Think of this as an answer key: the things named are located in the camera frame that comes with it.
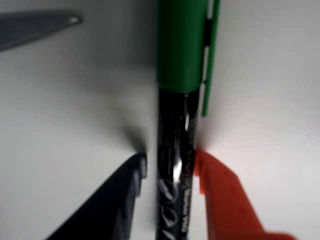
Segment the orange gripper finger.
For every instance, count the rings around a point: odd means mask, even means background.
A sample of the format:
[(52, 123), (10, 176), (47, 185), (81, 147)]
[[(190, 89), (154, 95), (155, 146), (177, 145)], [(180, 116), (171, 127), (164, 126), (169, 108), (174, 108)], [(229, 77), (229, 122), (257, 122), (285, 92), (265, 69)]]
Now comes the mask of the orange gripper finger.
[(205, 196), (210, 240), (293, 240), (288, 233), (263, 228), (238, 176), (209, 153), (195, 153), (194, 174)]

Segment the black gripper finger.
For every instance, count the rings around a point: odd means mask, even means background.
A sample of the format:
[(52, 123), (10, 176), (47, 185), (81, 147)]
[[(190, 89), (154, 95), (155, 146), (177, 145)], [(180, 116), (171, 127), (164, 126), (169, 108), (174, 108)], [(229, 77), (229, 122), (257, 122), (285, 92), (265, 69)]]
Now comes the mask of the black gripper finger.
[(147, 176), (147, 155), (126, 160), (49, 237), (50, 240), (128, 240), (135, 200)]

